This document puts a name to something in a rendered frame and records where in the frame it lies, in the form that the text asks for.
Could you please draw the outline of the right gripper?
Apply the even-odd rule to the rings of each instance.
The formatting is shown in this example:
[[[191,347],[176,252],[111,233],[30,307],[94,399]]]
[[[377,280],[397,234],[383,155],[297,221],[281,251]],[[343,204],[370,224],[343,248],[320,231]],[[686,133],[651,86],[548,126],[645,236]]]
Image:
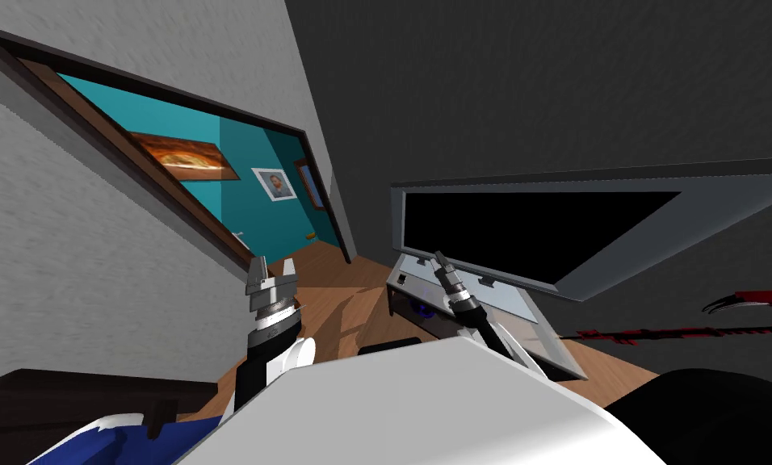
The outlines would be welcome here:
[[[434,270],[435,277],[439,280],[446,295],[459,295],[464,291],[462,279],[457,275],[454,266],[448,261],[441,251],[434,253],[438,267]]]

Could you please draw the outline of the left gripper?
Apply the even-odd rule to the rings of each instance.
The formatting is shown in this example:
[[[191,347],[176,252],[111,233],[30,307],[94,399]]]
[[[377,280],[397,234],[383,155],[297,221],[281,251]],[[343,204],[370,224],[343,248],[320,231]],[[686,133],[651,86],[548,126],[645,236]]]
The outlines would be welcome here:
[[[260,308],[279,301],[293,298],[297,292],[298,275],[293,258],[283,262],[283,273],[274,278],[268,278],[268,269],[263,256],[255,256],[250,260],[247,274],[245,294],[249,298],[249,310],[256,312]]]

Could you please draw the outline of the white framed portrait picture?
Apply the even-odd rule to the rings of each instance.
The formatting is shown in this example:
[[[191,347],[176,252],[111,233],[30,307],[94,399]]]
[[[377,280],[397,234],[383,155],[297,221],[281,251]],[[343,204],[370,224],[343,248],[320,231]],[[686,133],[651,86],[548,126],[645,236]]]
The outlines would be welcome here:
[[[253,168],[252,171],[272,202],[296,198],[284,170]]]

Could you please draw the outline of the grey glass television stand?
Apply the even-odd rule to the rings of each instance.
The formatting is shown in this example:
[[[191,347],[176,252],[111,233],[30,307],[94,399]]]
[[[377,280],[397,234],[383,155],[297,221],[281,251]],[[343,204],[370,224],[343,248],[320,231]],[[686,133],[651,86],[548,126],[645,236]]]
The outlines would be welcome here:
[[[438,265],[424,258],[402,254],[386,281],[390,314],[400,315],[437,339],[482,338],[455,319],[450,298],[434,276]],[[503,282],[486,286],[487,279],[457,270],[465,289],[476,297],[515,360],[557,383],[587,380],[560,337],[549,325],[526,290]]]

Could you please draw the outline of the brown framed picture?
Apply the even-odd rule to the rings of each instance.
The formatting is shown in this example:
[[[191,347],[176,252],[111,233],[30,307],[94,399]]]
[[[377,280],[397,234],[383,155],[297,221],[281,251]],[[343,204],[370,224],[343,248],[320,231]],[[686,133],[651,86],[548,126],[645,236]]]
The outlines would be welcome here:
[[[310,199],[313,208],[317,211],[324,211],[325,206],[323,204],[320,192],[317,189],[317,184],[310,169],[308,160],[303,158],[295,161],[294,164],[298,175],[300,176],[301,182],[307,191],[308,198]]]

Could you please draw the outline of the grey framed television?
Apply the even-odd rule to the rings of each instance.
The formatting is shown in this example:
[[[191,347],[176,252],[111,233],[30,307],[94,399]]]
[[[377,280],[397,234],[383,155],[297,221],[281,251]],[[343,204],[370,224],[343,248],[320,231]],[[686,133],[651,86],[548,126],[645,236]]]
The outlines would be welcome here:
[[[772,158],[393,183],[392,246],[583,301],[772,205]]]

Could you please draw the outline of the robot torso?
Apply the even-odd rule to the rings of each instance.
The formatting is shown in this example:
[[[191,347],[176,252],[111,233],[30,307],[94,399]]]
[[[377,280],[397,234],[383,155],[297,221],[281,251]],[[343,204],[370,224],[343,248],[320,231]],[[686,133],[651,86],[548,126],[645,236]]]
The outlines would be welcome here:
[[[286,371],[176,465],[665,465],[612,414],[465,337]]]

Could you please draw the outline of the orange landscape painting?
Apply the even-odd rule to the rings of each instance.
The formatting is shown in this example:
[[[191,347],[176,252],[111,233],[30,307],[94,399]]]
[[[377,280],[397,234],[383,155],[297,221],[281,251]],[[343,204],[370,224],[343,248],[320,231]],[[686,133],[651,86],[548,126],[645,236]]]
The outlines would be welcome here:
[[[131,132],[132,138],[179,181],[238,180],[213,143]]]

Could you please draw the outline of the blue and white rounded shape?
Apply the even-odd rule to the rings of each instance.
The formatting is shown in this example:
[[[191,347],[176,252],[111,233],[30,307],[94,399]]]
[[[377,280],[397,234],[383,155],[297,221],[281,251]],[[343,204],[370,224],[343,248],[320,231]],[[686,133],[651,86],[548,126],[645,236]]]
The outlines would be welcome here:
[[[144,414],[115,414],[83,426],[27,465],[173,465],[220,421],[166,423],[150,439]]]

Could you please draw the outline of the dark brown cabinet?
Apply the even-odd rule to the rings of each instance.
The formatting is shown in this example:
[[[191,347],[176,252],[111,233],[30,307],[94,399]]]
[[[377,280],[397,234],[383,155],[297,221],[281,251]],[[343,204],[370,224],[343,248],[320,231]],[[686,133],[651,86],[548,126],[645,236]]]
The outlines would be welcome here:
[[[215,383],[18,369],[0,377],[0,442],[38,442],[101,417],[142,413],[155,439],[180,413],[199,411],[217,394]]]

